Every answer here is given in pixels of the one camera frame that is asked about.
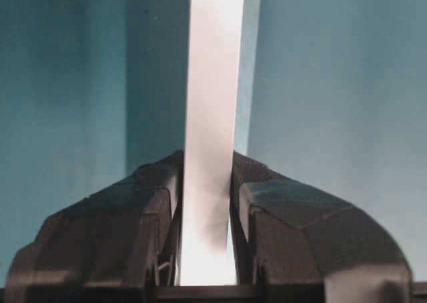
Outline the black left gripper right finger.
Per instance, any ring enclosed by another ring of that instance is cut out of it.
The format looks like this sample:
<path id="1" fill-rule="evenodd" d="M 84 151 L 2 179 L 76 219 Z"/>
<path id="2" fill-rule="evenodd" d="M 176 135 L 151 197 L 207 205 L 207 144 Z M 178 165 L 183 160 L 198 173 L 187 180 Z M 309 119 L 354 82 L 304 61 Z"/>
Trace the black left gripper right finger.
<path id="1" fill-rule="evenodd" d="M 238 153 L 230 197 L 238 282 L 264 301 L 411 301 L 399 245 L 350 202 Z"/>

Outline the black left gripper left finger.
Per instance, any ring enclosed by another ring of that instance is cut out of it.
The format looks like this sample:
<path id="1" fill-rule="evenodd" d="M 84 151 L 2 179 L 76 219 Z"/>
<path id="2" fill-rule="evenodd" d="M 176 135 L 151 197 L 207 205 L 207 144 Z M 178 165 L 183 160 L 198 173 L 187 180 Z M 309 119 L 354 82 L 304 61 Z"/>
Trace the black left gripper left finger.
<path id="1" fill-rule="evenodd" d="M 51 216 L 10 267 L 6 302 L 146 302 L 175 274 L 183 152 Z"/>

